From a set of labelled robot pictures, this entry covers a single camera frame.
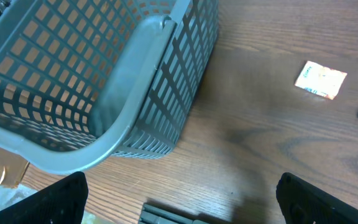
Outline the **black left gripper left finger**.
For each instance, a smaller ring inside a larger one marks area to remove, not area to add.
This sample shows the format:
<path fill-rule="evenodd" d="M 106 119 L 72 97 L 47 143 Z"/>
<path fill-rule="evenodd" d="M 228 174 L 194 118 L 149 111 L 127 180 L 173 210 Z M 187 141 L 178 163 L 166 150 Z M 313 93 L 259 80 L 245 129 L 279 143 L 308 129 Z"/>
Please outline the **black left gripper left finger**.
<path fill-rule="evenodd" d="M 88 198 L 83 172 L 74 172 L 0 211 L 0 223 L 81 223 Z"/>

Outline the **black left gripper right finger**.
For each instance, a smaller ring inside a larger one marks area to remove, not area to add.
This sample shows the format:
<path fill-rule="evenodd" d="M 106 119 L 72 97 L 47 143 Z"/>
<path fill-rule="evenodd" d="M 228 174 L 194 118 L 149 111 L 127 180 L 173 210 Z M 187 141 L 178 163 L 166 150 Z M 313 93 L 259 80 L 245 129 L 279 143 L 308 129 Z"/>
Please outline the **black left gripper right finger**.
<path fill-rule="evenodd" d="M 358 224 L 358 209 L 285 172 L 276 199 L 287 224 Z"/>

